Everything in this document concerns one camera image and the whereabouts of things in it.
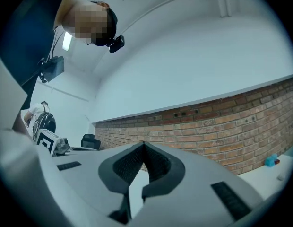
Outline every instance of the blue object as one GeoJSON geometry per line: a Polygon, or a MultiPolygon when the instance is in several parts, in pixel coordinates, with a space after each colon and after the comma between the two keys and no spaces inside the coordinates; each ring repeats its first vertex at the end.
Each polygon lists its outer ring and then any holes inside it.
{"type": "Polygon", "coordinates": [[[277,155],[273,154],[271,157],[267,157],[264,161],[264,165],[268,167],[273,167],[275,165],[275,160],[277,159],[277,155]]]}

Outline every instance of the light fixture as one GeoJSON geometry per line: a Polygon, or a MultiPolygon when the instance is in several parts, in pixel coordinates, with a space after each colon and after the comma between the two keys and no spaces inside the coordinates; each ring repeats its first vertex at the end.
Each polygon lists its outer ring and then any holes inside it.
{"type": "Polygon", "coordinates": [[[65,33],[65,37],[63,38],[62,48],[65,51],[69,50],[70,44],[71,44],[72,35],[70,35],[68,32],[65,33]]]}

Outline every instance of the brick wall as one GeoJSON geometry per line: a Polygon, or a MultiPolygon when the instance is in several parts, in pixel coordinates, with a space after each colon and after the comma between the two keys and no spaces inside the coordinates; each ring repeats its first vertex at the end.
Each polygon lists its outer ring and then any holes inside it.
{"type": "Polygon", "coordinates": [[[206,103],[100,122],[95,137],[101,149],[158,142],[241,174],[293,145],[293,79],[206,103]]]}

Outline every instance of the dark hair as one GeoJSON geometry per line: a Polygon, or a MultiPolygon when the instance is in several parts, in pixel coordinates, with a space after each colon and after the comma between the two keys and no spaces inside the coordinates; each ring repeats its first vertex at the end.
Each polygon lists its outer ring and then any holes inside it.
{"type": "Polygon", "coordinates": [[[105,45],[111,44],[116,35],[116,25],[118,22],[116,14],[110,8],[107,9],[107,13],[108,13],[107,33],[103,33],[102,38],[98,38],[95,42],[92,41],[92,43],[97,46],[105,46],[105,45]]]}
{"type": "Polygon", "coordinates": [[[46,104],[47,106],[49,106],[46,101],[42,101],[41,104],[46,104]]]}

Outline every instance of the black office chair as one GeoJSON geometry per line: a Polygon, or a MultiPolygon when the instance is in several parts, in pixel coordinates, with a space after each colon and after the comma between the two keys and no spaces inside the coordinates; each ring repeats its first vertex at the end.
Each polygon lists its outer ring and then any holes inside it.
{"type": "Polygon", "coordinates": [[[81,147],[99,150],[100,140],[95,139],[93,134],[85,134],[81,139],[81,147]]]}

